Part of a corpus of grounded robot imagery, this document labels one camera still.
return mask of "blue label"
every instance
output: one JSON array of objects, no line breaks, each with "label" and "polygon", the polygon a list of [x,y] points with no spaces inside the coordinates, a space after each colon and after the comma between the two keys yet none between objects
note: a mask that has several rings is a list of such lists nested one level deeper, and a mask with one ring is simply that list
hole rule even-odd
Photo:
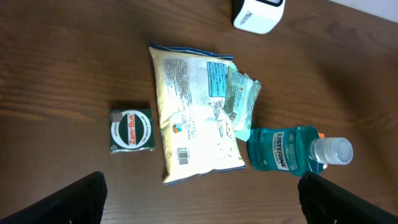
[{"label": "blue label", "polygon": [[226,94],[226,65],[223,63],[207,62],[209,75],[209,96],[225,97]]}]

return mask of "listerine label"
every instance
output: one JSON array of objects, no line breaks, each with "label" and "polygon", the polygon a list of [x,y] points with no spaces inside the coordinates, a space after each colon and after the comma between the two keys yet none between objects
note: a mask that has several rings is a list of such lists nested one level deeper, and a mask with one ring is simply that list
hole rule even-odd
[{"label": "listerine label", "polygon": [[150,110],[124,110],[122,119],[111,122],[111,152],[154,148]]},{"label": "listerine label", "polygon": [[272,137],[272,152],[276,166],[280,170],[289,170],[284,152],[284,132],[274,133]]}]

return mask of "wooden table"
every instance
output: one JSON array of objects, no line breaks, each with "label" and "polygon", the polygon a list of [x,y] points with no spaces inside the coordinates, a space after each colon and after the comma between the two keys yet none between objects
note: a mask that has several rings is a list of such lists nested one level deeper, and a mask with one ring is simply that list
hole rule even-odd
[{"label": "wooden table", "polygon": [[0,3],[0,217],[100,170],[103,223],[305,223],[299,178],[248,167],[164,186],[154,152],[109,155],[108,110],[149,102],[148,45],[234,54],[262,83],[262,127],[312,124],[354,147],[322,174],[398,214],[398,24],[326,0],[287,1],[266,35],[235,29],[231,1]]}]

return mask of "clear plastic cap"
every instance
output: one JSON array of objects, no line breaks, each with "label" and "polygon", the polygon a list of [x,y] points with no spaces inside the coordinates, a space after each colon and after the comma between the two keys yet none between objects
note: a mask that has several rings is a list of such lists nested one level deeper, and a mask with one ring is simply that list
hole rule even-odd
[{"label": "clear plastic cap", "polygon": [[353,160],[354,151],[345,138],[320,138],[312,143],[311,156],[322,164],[347,165]]}]

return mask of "teal bottle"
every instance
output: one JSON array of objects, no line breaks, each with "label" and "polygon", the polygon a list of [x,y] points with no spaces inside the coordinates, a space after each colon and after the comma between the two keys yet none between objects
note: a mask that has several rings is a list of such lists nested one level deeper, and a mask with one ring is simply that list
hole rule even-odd
[{"label": "teal bottle", "polygon": [[320,138],[312,126],[252,129],[248,153],[257,170],[279,170],[299,177],[306,171],[322,172],[324,164],[349,164],[353,158],[347,139]]}]

